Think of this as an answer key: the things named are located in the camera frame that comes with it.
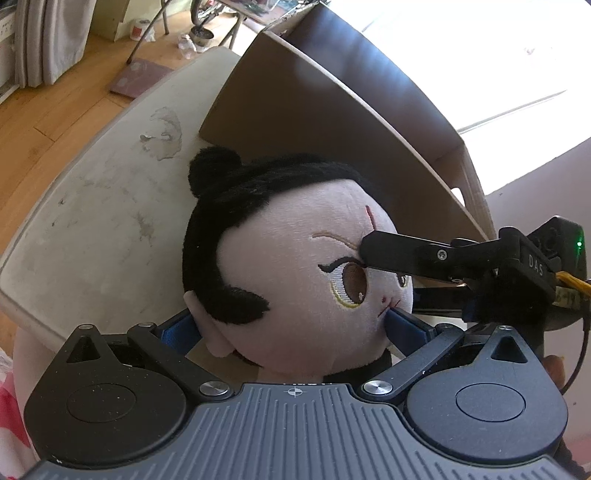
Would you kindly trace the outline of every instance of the purple mat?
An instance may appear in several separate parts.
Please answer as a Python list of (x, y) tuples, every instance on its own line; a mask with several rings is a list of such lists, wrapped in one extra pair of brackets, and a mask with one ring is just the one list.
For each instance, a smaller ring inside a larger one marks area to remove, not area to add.
[(115, 77), (109, 86), (109, 90), (131, 98), (137, 98), (172, 71), (172, 69), (152, 61), (135, 59)]

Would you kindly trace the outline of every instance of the yellow cable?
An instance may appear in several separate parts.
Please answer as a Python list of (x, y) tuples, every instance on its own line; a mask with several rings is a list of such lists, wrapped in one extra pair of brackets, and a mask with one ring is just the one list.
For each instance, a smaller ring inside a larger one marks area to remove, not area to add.
[(567, 284), (569, 287), (574, 288), (575, 290), (581, 292), (583, 295), (591, 298), (591, 285), (589, 285), (587, 282), (584, 282), (583, 280), (574, 277), (570, 273), (564, 271), (558, 272), (556, 274), (556, 278), (558, 278), (561, 282)]

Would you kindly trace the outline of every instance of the red forehead mark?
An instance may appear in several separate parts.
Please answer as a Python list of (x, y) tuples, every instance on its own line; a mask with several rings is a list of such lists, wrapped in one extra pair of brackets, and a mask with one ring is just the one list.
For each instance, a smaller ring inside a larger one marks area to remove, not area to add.
[(378, 228), (375, 226), (374, 214), (372, 213), (371, 209), (369, 208), (369, 205), (366, 205), (365, 206), (365, 211), (369, 215), (369, 220), (371, 220), (371, 226), (374, 228), (374, 230), (377, 230)]

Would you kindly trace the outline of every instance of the doll eye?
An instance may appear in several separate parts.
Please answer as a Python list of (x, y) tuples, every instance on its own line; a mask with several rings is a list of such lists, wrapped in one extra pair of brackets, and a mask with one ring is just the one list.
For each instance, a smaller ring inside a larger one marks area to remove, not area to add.
[(398, 279), (398, 285), (400, 285), (402, 288), (405, 288), (408, 285), (408, 277), (406, 275), (397, 273), (396, 278)]
[(363, 303), (368, 291), (368, 280), (359, 260), (343, 258), (329, 267), (319, 267), (329, 274), (330, 288), (341, 305), (355, 308)]

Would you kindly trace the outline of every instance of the triangular cutout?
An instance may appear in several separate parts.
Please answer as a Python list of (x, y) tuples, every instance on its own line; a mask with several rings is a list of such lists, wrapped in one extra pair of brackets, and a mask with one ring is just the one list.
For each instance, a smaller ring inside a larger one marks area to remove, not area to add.
[(496, 346), (495, 351), (492, 352), (491, 358), (493, 360), (503, 360), (515, 364), (527, 363), (525, 355), (521, 352), (512, 337), (503, 337), (499, 345)]
[(98, 360), (99, 352), (90, 337), (81, 337), (72, 350), (66, 363), (76, 364), (78, 362), (87, 362), (88, 360)]

